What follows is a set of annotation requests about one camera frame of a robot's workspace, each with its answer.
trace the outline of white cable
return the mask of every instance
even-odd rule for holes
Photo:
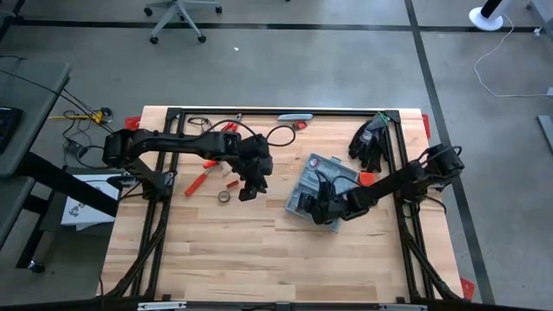
[[[509,31],[509,33],[507,35],[505,35],[502,39],[501,39],[501,42],[499,43],[499,45],[497,47],[495,47],[495,49],[493,49],[490,53],[488,54],[484,54],[482,57],[480,57],[476,63],[474,64],[474,73],[476,73],[476,76],[478,77],[478,81],[482,84],[482,86],[484,86],[485,89],[487,89],[488,92],[490,92],[490,94],[492,94],[493,96],[495,96],[496,98],[528,98],[528,97],[540,97],[540,96],[548,96],[548,94],[527,94],[527,95],[498,95],[496,93],[494,93],[492,90],[490,90],[489,87],[487,87],[484,82],[482,82],[482,78],[480,77],[480,74],[478,73],[478,70],[476,69],[476,67],[478,66],[478,64],[480,63],[481,60],[485,59],[486,57],[488,57],[489,55],[493,54],[493,52],[497,51],[498,48],[501,47],[501,45],[503,44],[503,41],[505,39],[507,39],[507,37],[512,33],[512,31],[515,29],[515,26],[514,24],[512,23],[511,21],[511,18],[509,18],[509,16],[507,15],[504,15],[504,17],[507,19],[507,21],[509,21],[509,23],[511,24],[511,31]]]

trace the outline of black glove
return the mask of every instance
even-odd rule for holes
[[[381,156],[389,161],[386,152],[387,126],[384,116],[376,116],[359,127],[349,144],[349,156],[352,159],[358,157],[361,160],[361,167],[367,172],[381,171]]]

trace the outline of gray tool case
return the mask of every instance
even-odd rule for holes
[[[309,158],[305,163],[305,167],[303,168],[302,174],[300,175],[300,180],[297,182],[294,191],[286,202],[286,210],[290,213],[309,219],[309,221],[313,221],[309,213],[305,212],[302,209],[298,209],[297,206],[300,201],[300,194],[307,193],[313,195],[314,197],[317,196],[317,193],[319,191],[319,179],[317,178],[317,175],[315,173],[316,169],[326,175],[330,179],[330,181],[332,181],[332,179],[337,176],[345,176],[354,181],[359,178],[359,173],[350,168],[342,166],[340,162],[341,160],[336,157],[332,157],[331,160],[328,160],[320,155],[309,155]],[[342,178],[336,180],[336,182],[334,183],[337,194],[341,194],[355,186],[357,185]],[[331,224],[324,226],[326,226],[328,230],[336,232],[338,231],[338,228],[340,226],[340,221],[335,220]]]

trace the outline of wooden tabletop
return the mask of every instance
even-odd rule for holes
[[[166,106],[146,106],[141,127],[163,128]],[[262,134],[277,125],[275,116],[247,115],[242,122]],[[418,109],[400,110],[404,140],[410,159],[429,145]],[[209,115],[212,122],[233,115]],[[365,117],[314,117],[297,132],[288,147],[271,147],[273,174],[267,177],[267,194],[240,202],[236,187],[231,201],[223,204],[217,194],[235,174],[222,176],[214,169],[191,197],[184,190],[203,172],[203,159],[180,155],[156,295],[171,294],[186,301],[348,301],[394,302],[408,297],[404,261],[391,195],[360,218],[343,222],[338,232],[299,218],[284,210],[284,203],[298,182],[311,153],[338,157],[359,170],[359,160],[347,155],[347,146]],[[250,134],[239,128],[243,136]],[[186,123],[185,133],[198,134],[200,126]],[[396,164],[401,167],[395,131],[391,127]],[[272,143],[284,143],[291,135],[278,130]],[[142,159],[151,168],[156,152]],[[165,170],[170,156],[166,156]],[[388,175],[387,163],[377,179]],[[431,194],[439,199],[439,194]],[[425,201],[420,212],[429,261],[458,295],[461,283],[443,209]],[[102,278],[105,291],[115,286],[137,257],[147,201],[129,198],[120,204]],[[413,258],[416,280],[423,295],[420,268]],[[147,284],[149,266],[144,271]]]

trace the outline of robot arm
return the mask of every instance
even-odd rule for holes
[[[231,132],[200,135],[162,134],[149,130],[119,130],[105,139],[102,161],[110,168],[124,168],[143,184],[143,197],[161,199],[171,181],[166,174],[152,171],[139,156],[148,151],[195,154],[207,160],[226,161],[245,181],[240,200],[252,200],[266,193],[266,175],[272,174],[272,157],[267,139],[261,134],[242,140]]]
[[[421,202],[429,186],[437,185],[441,191],[465,168],[454,149],[442,144],[428,148],[423,153],[427,154],[425,162],[420,162],[421,155],[370,187],[354,187],[343,194],[335,192],[334,181],[321,180],[317,197],[301,194],[298,208],[310,213],[313,221],[320,225],[362,216],[376,206],[380,198],[396,191],[402,200]]]

